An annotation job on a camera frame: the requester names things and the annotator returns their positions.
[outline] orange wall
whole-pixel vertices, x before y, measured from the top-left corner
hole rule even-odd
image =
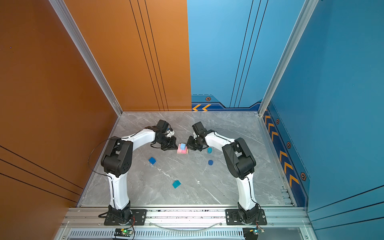
[[[117,116],[47,0],[0,2],[0,113],[1,238],[51,239]]]
[[[186,0],[65,0],[124,111],[190,110]]]

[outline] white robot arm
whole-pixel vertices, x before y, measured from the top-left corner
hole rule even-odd
[[[131,218],[131,203],[127,193],[127,172],[132,164],[132,152],[146,143],[160,143],[162,150],[176,150],[174,131],[164,120],[156,126],[109,141],[101,165],[109,179],[111,201],[104,225],[125,225]]]
[[[245,224],[252,223],[259,211],[259,205],[253,191],[253,173],[256,161],[244,139],[227,138],[213,130],[207,131],[201,122],[192,125],[192,127],[194,136],[189,137],[188,148],[201,151],[206,145],[224,153],[228,170],[236,177],[239,190],[238,213]]]

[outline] metal mounting plate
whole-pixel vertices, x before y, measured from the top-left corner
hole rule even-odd
[[[225,214],[227,216],[227,225],[245,225],[240,221],[238,209],[226,209]],[[260,209],[260,212],[257,215],[258,215],[258,219],[256,219],[250,225],[256,225],[256,222],[258,225],[267,225],[264,210]]]
[[[135,226],[143,226],[145,223],[145,218],[147,217],[146,209],[131,209],[132,215],[135,216]],[[118,220],[113,218],[106,218],[104,221],[105,226],[114,226]]]

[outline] gray marble floor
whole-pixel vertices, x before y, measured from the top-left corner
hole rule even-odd
[[[256,159],[253,184],[255,197],[261,205],[284,204],[281,179],[276,164],[269,159],[262,133],[252,112],[125,112],[114,131],[114,136],[127,136],[146,126],[166,120],[175,131],[176,143],[186,143],[193,135],[192,125],[201,121],[206,129],[230,137],[242,137]],[[156,163],[148,159],[154,157]],[[181,185],[173,188],[179,180]],[[127,177],[128,196],[133,206],[147,204],[229,204],[238,202],[235,178],[229,173],[223,153],[213,149],[189,151],[162,151],[146,144],[133,152],[132,167]],[[82,195],[82,205],[108,205],[109,186],[105,176],[95,174],[87,191]]]

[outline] stacked blocks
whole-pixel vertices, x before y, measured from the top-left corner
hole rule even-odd
[[[188,148],[185,145],[185,143],[180,143],[178,148],[177,148],[177,153],[182,153],[182,154],[187,154],[188,153]]]

